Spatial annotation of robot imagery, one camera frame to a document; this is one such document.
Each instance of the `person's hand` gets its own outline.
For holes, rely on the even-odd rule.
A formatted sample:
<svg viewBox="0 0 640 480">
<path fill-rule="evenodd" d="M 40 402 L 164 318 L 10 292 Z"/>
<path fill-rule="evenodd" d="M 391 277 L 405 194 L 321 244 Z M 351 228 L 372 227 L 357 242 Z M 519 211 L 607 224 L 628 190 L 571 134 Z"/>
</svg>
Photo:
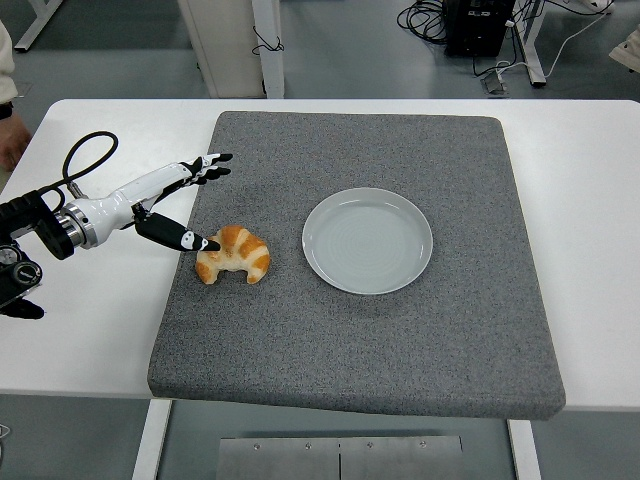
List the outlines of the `person's hand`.
<svg viewBox="0 0 640 480">
<path fill-rule="evenodd" d="M 15 110 L 10 117 L 0 120 L 0 166 L 12 172 L 30 141 L 31 133 Z"/>
</svg>

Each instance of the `metal panel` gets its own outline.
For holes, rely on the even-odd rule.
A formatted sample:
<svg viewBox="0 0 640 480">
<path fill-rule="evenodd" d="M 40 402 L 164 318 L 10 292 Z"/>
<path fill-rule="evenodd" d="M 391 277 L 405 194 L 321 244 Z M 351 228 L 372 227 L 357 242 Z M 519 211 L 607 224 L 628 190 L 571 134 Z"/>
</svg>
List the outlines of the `metal panel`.
<svg viewBox="0 0 640 480">
<path fill-rule="evenodd" d="M 373 437 L 340 440 L 341 480 L 463 478 L 460 437 Z"/>
<path fill-rule="evenodd" d="M 216 480 L 338 480 L 338 458 L 336 438 L 223 438 Z"/>
<path fill-rule="evenodd" d="M 217 480 L 456 480 L 460 437 L 244 438 L 220 441 Z"/>
</svg>

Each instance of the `cable bundle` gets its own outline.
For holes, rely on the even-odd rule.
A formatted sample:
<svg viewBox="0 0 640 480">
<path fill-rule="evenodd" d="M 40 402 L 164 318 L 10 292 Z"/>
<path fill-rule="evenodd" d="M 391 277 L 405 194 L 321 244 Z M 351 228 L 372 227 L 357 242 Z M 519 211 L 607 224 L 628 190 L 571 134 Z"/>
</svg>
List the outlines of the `cable bundle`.
<svg viewBox="0 0 640 480">
<path fill-rule="evenodd" d="M 446 45 L 442 2 L 439 0 L 418 0 L 405 8 L 396 18 L 398 26 L 409 30 L 416 37 L 434 45 Z"/>
</svg>

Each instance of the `black fingertip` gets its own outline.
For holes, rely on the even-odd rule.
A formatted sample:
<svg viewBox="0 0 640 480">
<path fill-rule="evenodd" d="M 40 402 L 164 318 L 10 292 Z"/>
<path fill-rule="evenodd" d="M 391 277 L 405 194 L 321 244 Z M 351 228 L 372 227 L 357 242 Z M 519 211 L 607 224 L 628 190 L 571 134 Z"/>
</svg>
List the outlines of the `black fingertip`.
<svg viewBox="0 0 640 480">
<path fill-rule="evenodd" d="M 218 242 L 214 242 L 213 240 L 207 240 L 209 243 L 202 250 L 205 252 L 219 252 L 220 244 Z"/>
</svg>

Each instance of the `person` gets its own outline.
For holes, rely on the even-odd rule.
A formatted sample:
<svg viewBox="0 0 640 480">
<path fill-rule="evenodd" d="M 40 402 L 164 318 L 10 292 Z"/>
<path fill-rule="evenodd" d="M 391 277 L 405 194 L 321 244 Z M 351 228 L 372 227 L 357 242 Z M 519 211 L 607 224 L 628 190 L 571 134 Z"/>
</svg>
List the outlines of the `person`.
<svg viewBox="0 0 640 480">
<path fill-rule="evenodd" d="M 0 21 L 0 167 L 13 171 L 31 140 L 31 133 L 12 100 L 18 95 L 10 75 L 14 70 L 13 44 L 9 32 Z"/>
</svg>

